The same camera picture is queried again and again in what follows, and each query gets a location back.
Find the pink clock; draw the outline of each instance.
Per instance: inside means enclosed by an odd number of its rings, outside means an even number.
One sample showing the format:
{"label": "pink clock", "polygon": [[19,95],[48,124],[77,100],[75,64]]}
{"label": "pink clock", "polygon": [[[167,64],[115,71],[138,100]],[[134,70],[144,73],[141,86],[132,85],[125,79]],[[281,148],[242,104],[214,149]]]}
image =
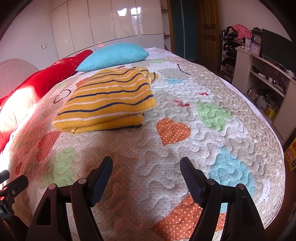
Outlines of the pink clock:
{"label": "pink clock", "polygon": [[260,50],[261,50],[260,45],[257,45],[255,43],[251,43],[251,47],[250,47],[250,50],[249,50],[250,53],[253,53],[253,54],[259,56],[260,55]]}

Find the wall outlet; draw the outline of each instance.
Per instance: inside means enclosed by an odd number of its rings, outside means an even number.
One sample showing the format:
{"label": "wall outlet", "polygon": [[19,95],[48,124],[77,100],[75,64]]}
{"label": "wall outlet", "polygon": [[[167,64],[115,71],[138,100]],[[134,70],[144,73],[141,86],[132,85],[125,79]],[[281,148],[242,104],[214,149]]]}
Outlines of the wall outlet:
{"label": "wall outlet", "polygon": [[46,44],[40,45],[40,49],[46,49],[46,48],[47,48]]}

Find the flat screen tv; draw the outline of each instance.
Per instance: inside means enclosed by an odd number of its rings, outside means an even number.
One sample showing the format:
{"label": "flat screen tv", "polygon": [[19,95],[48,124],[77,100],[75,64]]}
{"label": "flat screen tv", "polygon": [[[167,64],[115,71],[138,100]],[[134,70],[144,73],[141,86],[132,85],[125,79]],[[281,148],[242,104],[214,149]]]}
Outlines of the flat screen tv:
{"label": "flat screen tv", "polygon": [[296,74],[296,49],[290,40],[262,29],[261,54]]}

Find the pink headboard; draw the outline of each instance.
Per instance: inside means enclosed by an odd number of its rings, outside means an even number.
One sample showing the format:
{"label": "pink headboard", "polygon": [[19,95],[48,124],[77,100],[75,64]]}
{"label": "pink headboard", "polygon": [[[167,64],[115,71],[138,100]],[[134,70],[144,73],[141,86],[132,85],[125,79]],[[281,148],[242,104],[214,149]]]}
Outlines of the pink headboard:
{"label": "pink headboard", "polygon": [[38,70],[29,62],[11,58],[0,63],[0,99]]}

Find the blue pillow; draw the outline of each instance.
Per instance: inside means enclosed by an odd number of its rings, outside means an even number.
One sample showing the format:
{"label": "blue pillow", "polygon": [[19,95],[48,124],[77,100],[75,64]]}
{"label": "blue pillow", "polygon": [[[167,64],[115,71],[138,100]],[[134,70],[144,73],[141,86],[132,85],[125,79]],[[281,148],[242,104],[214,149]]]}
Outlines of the blue pillow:
{"label": "blue pillow", "polygon": [[89,72],[135,63],[146,59],[148,55],[149,53],[137,44],[117,43],[92,53],[77,67],[76,71]]}

